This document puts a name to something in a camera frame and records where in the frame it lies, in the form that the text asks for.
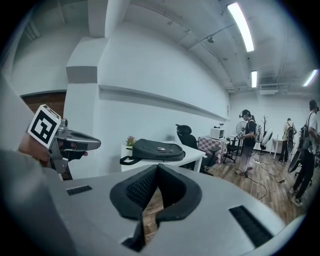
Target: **black pants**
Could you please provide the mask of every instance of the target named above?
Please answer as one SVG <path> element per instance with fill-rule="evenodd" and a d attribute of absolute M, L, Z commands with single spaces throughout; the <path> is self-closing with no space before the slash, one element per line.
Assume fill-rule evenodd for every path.
<path fill-rule="evenodd" d="M 301 184 L 301 187 L 295 196 L 296 199 L 299 199 L 304 194 L 312 176 L 314 175 L 315 156 L 311 154 L 308 150 L 305 150 L 301 164 L 301 170 L 293 185 L 293 189 L 297 190 L 299 185 Z"/>
<path fill-rule="evenodd" d="M 281 155 L 279 158 L 279 161 L 282 161 L 284 159 L 284 161 L 288 161 L 288 141 L 284 140 L 282 142 L 282 148 L 281 148 Z"/>

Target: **white marker cube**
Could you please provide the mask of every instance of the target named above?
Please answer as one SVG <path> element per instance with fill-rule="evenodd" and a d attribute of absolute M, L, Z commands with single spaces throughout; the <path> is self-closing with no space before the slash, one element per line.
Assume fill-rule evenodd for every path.
<path fill-rule="evenodd" d="M 60 123 L 60 115 L 43 104 L 36 111 L 27 132 L 49 149 Z"/>

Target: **air conditioner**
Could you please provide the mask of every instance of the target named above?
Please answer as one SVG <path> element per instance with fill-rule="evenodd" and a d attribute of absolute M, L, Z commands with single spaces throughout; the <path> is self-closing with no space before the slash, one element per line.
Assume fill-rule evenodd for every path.
<path fill-rule="evenodd" d="M 260 85 L 261 95 L 273 95 L 279 92 L 278 85 Z"/>

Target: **black shirt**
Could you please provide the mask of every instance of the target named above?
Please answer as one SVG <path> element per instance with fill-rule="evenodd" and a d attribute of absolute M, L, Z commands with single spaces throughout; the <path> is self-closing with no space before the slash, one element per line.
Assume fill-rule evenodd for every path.
<path fill-rule="evenodd" d="M 248 123 L 245 126 L 245 134 L 249 134 L 251 132 L 254 132 L 254 135 L 256 135 L 256 123 L 252 121 L 248 121 Z M 255 138 L 244 138 L 244 145 L 247 147 L 252 147 L 254 148 L 256 142 Z"/>

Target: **microwave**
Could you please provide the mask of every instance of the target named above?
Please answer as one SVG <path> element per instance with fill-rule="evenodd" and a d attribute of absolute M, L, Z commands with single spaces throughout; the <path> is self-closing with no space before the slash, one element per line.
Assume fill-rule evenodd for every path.
<path fill-rule="evenodd" d="M 225 136 L 225 130 L 220 128 L 212 128 L 210 132 L 210 138 L 220 140 Z"/>

